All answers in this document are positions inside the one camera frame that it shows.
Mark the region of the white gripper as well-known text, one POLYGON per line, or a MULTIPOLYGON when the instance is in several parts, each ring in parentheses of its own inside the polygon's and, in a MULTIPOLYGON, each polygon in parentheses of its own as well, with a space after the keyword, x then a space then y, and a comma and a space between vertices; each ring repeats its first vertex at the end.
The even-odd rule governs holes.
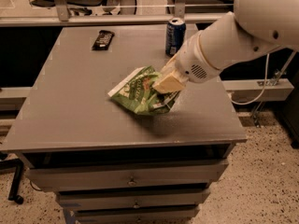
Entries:
POLYGON ((188 38, 179 51, 161 69, 152 85, 159 93, 182 91, 190 82, 204 83, 217 77, 221 70, 211 65, 200 47, 201 31, 188 38))

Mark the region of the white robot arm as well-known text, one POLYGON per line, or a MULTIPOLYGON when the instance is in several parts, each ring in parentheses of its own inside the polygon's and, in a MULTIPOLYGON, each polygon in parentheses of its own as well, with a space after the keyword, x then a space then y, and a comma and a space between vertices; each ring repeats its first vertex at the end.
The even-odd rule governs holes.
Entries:
POLYGON ((234 0, 234 10, 187 39, 153 83, 159 93, 203 83, 236 63, 299 49, 299 0, 234 0))

